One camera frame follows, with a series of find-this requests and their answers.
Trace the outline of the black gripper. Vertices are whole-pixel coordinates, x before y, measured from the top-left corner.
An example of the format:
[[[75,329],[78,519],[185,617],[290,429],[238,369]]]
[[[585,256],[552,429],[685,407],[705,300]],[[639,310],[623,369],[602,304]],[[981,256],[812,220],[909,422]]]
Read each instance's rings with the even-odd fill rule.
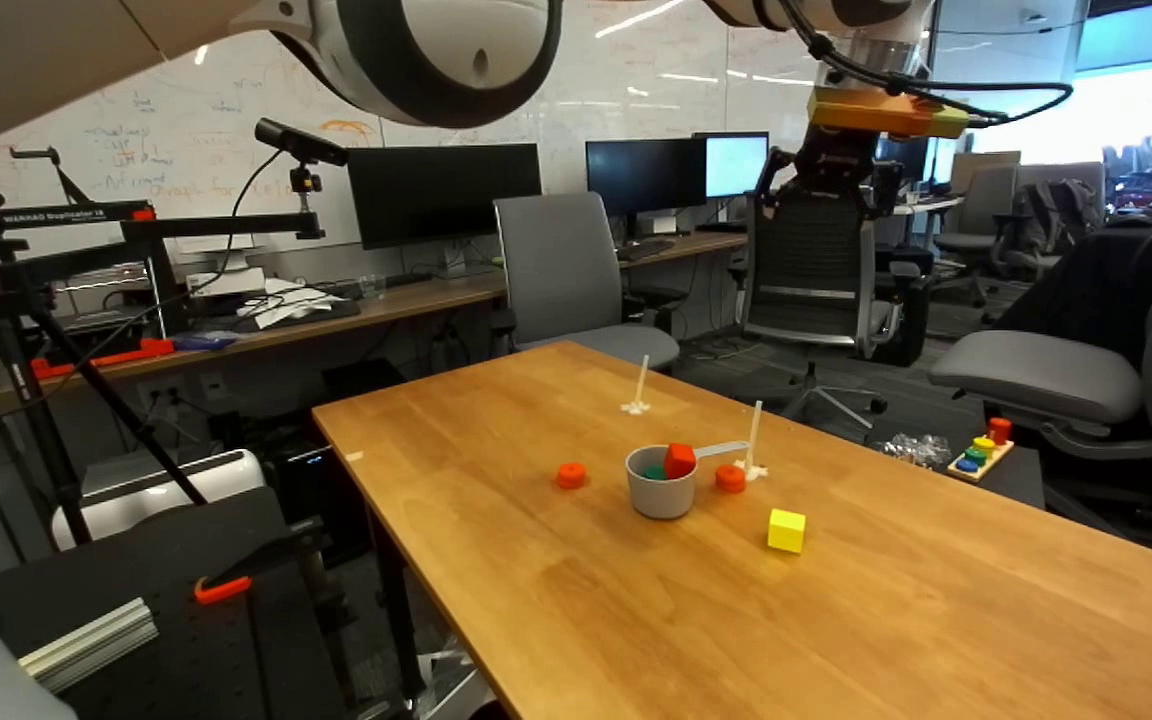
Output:
[[[812,126],[800,149],[770,149],[769,172],[789,169],[807,192],[861,192],[874,172],[874,131]]]

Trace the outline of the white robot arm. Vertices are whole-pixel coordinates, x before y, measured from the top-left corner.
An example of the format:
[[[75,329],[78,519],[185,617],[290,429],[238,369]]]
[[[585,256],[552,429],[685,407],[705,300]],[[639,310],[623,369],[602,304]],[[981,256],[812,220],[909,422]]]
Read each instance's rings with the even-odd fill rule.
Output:
[[[540,93],[565,14],[569,0],[0,0],[0,138],[249,31],[359,112],[479,128]]]

